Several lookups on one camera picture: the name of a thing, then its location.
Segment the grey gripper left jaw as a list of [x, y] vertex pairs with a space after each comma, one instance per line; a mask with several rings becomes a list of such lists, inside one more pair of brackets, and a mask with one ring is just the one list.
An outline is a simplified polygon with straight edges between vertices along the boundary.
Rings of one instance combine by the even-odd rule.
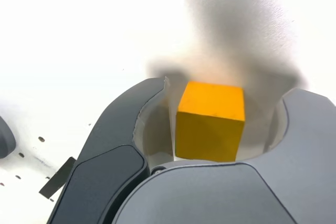
[[112, 101], [98, 118], [48, 223], [112, 223], [128, 195], [150, 175], [134, 143], [142, 109], [164, 91], [164, 78], [146, 79]]

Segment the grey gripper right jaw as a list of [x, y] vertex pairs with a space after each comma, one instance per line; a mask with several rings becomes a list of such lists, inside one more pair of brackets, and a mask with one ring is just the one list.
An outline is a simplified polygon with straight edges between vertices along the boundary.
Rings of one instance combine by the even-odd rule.
[[113, 222], [335, 223], [335, 105], [293, 89], [276, 119], [273, 149], [234, 163], [166, 163]]

